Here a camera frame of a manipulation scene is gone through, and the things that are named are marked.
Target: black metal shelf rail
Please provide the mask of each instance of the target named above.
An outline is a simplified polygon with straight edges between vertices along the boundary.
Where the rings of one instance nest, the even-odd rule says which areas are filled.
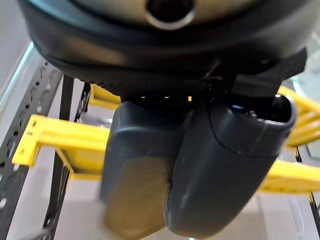
[[[23,188],[28,167],[11,163],[30,116],[47,116],[62,73],[43,61],[18,107],[0,147],[0,240],[5,240]]]

